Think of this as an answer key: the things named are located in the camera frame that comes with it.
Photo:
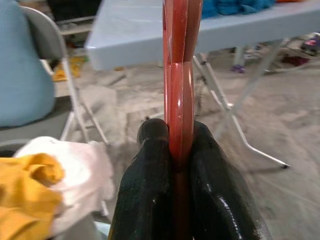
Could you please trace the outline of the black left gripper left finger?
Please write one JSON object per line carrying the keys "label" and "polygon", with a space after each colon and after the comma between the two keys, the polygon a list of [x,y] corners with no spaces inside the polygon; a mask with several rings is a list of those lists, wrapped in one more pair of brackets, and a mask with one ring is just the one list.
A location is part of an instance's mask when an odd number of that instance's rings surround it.
{"label": "black left gripper left finger", "polygon": [[168,126],[158,118],[144,121],[137,144],[119,185],[108,239],[170,240],[174,227]]}

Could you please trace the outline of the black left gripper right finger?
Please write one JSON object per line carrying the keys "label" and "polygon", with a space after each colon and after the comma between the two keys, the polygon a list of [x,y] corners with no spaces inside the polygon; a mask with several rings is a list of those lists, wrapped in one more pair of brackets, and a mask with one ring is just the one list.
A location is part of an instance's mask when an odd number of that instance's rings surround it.
{"label": "black left gripper right finger", "polygon": [[269,240],[248,185],[209,128],[195,121],[190,153],[191,226],[196,240]]}

